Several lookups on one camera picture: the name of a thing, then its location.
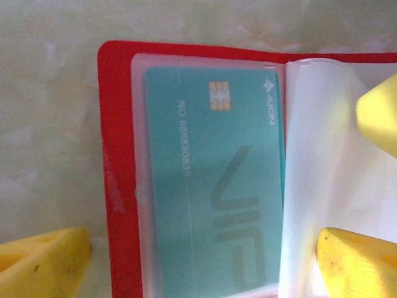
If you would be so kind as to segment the red card holder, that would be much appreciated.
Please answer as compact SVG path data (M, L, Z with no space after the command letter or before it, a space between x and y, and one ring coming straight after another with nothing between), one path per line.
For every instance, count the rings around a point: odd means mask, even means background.
M261 52L218 45L128 40L105 42L97 54L112 298L144 298L133 132L131 62L138 53L284 64L315 53Z

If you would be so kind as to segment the green VIP card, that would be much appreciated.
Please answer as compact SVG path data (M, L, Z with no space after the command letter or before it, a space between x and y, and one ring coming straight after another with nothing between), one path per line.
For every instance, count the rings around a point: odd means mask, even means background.
M225 298L279 281L283 145L273 69L145 74L164 298Z

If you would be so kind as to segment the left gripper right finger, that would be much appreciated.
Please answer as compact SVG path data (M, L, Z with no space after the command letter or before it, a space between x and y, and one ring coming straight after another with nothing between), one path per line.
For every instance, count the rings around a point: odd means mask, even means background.
M315 256L329 298L397 298L397 243L323 228Z

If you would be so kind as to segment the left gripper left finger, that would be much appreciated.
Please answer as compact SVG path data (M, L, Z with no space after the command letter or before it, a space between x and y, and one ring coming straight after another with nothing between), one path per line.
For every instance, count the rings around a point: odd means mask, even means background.
M0 298L76 298L91 255L81 227L0 244Z

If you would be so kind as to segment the blue VIP card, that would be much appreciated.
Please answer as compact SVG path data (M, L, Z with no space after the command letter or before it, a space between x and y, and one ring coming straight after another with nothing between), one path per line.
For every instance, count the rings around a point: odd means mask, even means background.
M277 121L279 130L279 161L280 161L280 185L282 193L282 203L284 204L285 197L285 135L283 127L283 107L282 107L282 91L280 87L279 74L275 72L275 85L277 95Z

